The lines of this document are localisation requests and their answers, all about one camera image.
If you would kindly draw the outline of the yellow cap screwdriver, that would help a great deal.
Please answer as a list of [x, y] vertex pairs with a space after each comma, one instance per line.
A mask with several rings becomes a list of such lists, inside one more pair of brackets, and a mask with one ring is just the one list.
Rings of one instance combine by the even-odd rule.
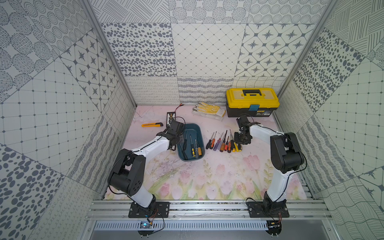
[[242, 146], [238, 143], [233, 143], [232, 144], [232, 151], [233, 152], [241, 152], [242, 151]]

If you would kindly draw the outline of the slim black handle screwdriver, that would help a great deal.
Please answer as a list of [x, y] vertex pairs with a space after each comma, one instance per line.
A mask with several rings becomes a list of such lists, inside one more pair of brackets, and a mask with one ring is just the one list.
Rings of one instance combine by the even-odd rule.
[[182, 143], [182, 154], [183, 154], [184, 160], [188, 160], [188, 156], [185, 152], [186, 148], [187, 148], [187, 134], [184, 133], [183, 134], [183, 143]]

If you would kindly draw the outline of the red handle small screwdriver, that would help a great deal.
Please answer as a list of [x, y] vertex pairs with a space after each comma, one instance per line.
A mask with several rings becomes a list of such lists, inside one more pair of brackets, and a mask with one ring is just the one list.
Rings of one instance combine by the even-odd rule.
[[224, 151], [228, 151], [228, 144], [229, 144], [229, 136], [228, 136], [227, 141], [225, 143]]

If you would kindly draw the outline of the wooden handle black screwdriver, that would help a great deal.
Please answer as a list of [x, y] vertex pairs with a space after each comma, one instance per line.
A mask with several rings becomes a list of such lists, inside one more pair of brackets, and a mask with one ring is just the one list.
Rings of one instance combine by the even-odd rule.
[[225, 133], [223, 139], [222, 139], [222, 143], [221, 143], [221, 146], [220, 146], [220, 152], [223, 152], [225, 150], [225, 146], [226, 146], [226, 136], [227, 136], [227, 132]]

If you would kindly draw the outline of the teal plastic storage box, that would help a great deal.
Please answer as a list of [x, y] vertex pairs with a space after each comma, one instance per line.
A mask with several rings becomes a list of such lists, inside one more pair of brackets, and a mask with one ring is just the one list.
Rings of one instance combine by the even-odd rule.
[[[201, 160], [203, 159], [205, 155], [205, 147], [204, 141], [203, 141], [203, 136], [200, 127], [197, 124], [186, 124], [186, 129], [185, 132], [187, 134], [187, 148], [185, 150], [188, 160], [184, 160], [183, 154], [182, 154], [182, 143], [177, 145], [177, 150], [178, 150], [178, 155], [179, 158], [182, 161], [188, 162], [188, 161], [196, 161], [196, 160]], [[198, 150], [196, 147], [196, 142], [195, 139], [198, 139], [199, 145], [202, 149], [202, 156], [199, 158], [198, 156]]]

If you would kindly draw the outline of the black grey handle screwdriver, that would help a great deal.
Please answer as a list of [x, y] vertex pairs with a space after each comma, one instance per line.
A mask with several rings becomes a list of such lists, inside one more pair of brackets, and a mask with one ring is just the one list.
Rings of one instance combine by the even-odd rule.
[[207, 143], [207, 145], [206, 145], [206, 150], [208, 150], [208, 149], [211, 147], [211, 145], [212, 145], [212, 140], [213, 140], [213, 138], [214, 138], [214, 135], [215, 135], [215, 133], [213, 133], [213, 134], [212, 134], [212, 137], [209, 139], [209, 141], [208, 141], [208, 143]]

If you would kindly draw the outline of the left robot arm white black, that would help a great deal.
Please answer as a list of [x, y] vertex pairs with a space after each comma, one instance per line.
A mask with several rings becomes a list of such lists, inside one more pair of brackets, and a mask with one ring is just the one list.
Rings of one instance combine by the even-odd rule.
[[185, 122], [173, 120], [168, 128], [157, 133], [153, 140], [143, 146], [120, 150], [109, 174], [108, 185], [123, 192], [140, 207], [152, 209], [156, 198], [143, 187], [146, 162], [162, 152], [175, 151], [185, 128]]

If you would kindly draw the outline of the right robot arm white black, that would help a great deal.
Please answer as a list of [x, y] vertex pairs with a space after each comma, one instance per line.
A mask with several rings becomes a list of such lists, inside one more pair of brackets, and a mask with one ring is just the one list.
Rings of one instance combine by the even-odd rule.
[[291, 176], [298, 173], [306, 161], [296, 135], [277, 132], [258, 122], [251, 123], [244, 115], [237, 117], [236, 121], [239, 126], [239, 131], [234, 135], [236, 143], [248, 145], [253, 138], [257, 138], [270, 145], [271, 163], [275, 170], [271, 185], [265, 192], [263, 208], [283, 208]]

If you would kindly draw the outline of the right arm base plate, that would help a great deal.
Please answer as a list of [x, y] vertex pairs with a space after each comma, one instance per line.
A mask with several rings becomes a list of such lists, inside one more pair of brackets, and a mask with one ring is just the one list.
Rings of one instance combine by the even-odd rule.
[[250, 218], [289, 218], [286, 201], [266, 204], [250, 201], [246, 203]]

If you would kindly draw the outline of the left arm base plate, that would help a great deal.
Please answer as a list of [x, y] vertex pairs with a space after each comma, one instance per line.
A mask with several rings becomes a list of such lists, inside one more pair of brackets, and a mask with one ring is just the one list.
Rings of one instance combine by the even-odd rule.
[[150, 218], [156, 214], [156, 217], [168, 218], [170, 211], [170, 202], [152, 202], [146, 208], [133, 202], [129, 211], [129, 218]]

